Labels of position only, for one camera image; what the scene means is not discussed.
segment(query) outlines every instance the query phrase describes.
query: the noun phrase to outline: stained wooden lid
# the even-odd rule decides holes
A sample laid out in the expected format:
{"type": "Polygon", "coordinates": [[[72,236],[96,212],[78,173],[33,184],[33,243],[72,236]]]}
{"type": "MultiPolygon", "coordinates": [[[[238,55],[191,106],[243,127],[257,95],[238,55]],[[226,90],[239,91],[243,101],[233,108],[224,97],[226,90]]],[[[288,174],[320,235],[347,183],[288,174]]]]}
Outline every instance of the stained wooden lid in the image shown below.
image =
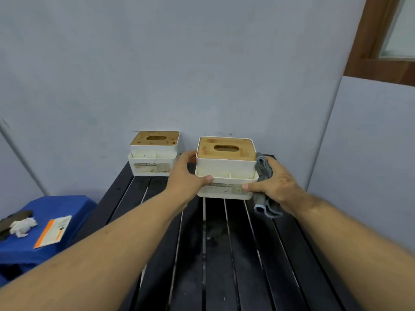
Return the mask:
{"type": "Polygon", "coordinates": [[[179,139],[176,131],[139,131],[131,145],[161,145],[174,146],[179,139]]]}
{"type": "Polygon", "coordinates": [[[248,138],[200,138],[199,158],[256,161],[254,144],[248,138]]]}

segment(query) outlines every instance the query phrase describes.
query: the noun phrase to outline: person's right arm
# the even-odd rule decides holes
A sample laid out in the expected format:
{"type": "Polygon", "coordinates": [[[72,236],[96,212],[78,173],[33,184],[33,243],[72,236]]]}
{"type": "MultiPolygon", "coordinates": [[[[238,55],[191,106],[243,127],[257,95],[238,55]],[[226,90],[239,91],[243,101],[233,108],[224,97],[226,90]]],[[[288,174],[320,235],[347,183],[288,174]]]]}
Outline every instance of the person's right arm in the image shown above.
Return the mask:
{"type": "Polygon", "coordinates": [[[243,188],[264,192],[291,213],[365,310],[415,310],[413,253],[306,193],[279,162],[267,161],[273,177],[243,188]]]}

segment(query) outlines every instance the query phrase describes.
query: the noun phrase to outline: forearm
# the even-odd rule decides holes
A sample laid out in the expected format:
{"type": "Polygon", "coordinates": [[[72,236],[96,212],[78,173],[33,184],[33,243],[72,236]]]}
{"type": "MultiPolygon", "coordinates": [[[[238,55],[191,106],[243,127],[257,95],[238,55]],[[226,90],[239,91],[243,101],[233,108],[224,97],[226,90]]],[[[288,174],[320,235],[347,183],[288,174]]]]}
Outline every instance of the forearm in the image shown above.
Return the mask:
{"type": "Polygon", "coordinates": [[[178,204],[164,192],[136,207],[2,288],[2,308],[117,310],[178,204]]]}
{"type": "Polygon", "coordinates": [[[296,214],[366,310],[413,310],[415,258],[409,252],[309,196],[296,214]]]}

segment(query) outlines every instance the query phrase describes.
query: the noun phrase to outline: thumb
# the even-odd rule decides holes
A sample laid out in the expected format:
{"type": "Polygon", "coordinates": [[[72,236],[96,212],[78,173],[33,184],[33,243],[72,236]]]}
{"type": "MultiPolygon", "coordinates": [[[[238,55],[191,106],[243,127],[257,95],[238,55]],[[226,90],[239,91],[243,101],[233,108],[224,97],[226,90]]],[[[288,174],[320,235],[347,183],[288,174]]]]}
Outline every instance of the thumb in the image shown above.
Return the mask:
{"type": "Polygon", "coordinates": [[[213,177],[212,176],[204,176],[199,178],[200,181],[200,185],[202,187],[204,187],[205,185],[208,185],[209,183],[211,183],[213,181],[213,177]]]}
{"type": "Polygon", "coordinates": [[[244,191],[250,191],[250,192],[264,192],[264,190],[265,190],[264,185],[263,185],[263,181],[245,183],[245,184],[242,185],[242,189],[244,191]]]}

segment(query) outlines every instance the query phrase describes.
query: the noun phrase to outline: white crumpled paper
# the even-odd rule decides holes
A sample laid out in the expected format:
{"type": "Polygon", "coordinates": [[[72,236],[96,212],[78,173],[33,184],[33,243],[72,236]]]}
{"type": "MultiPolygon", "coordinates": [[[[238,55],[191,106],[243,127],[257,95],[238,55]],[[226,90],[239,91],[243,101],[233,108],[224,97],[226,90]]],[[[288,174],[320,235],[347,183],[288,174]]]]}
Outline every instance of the white crumpled paper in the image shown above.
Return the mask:
{"type": "Polygon", "coordinates": [[[37,225],[37,222],[34,218],[28,217],[22,221],[13,221],[10,225],[10,235],[14,233],[18,238],[26,237],[30,227],[34,227],[37,225]]]}

